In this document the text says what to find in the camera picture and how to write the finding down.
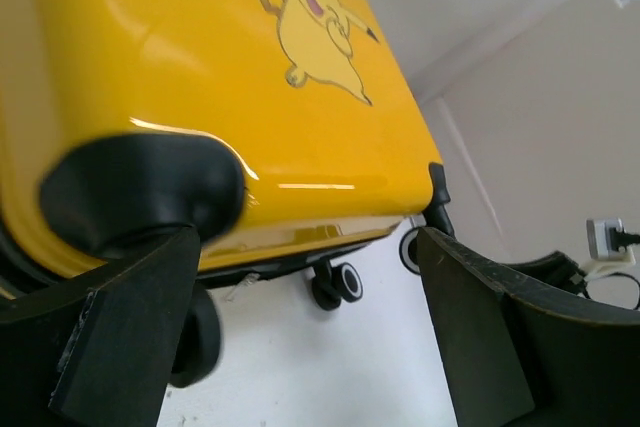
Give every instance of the glossy yellow surface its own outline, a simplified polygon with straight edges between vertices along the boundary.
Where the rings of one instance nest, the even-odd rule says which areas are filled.
[[[365,0],[0,0],[0,187],[10,232],[64,276],[41,180],[123,132],[214,136],[247,206],[201,269],[389,233],[422,210],[438,152]]]

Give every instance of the black corner guard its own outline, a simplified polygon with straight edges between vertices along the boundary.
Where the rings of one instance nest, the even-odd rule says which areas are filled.
[[[229,231],[242,212],[242,165],[205,136],[127,134],[67,154],[40,188],[40,208],[62,240],[117,259],[183,227],[203,243]]]
[[[429,174],[433,184],[433,197],[431,203],[423,212],[426,224],[428,227],[438,229],[449,237],[455,238],[456,233],[446,209],[447,204],[451,202],[451,196],[447,190],[444,167],[441,164],[431,163],[429,165]]]
[[[517,271],[424,228],[418,263],[460,427],[638,423],[640,313],[528,275],[566,256]]]
[[[183,229],[0,306],[2,425],[155,426],[199,258]]]

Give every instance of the suitcase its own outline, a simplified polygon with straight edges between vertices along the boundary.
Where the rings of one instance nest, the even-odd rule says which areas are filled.
[[[184,226],[219,287],[309,266],[333,282],[330,259],[428,205],[448,223],[440,156],[366,0],[0,6],[5,297]]]

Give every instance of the suitcase wheel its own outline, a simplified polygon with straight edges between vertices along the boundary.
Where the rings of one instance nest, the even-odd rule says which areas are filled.
[[[217,365],[221,351],[222,329],[216,306],[206,289],[196,284],[169,383],[184,388],[204,379]]]
[[[353,303],[362,298],[362,280],[351,264],[331,267],[327,262],[313,268],[316,273],[311,280],[311,294],[322,310],[327,312],[340,307],[342,300]]]
[[[418,230],[419,227],[414,227],[409,230],[400,239],[400,261],[406,269],[415,275],[420,275],[420,267],[418,267]]]

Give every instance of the black holder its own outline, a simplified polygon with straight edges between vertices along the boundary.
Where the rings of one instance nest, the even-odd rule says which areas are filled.
[[[0,304],[2,424],[155,426],[199,257],[187,228]]]
[[[637,424],[640,313],[571,293],[566,256],[507,267],[421,229],[418,262],[460,427]]]

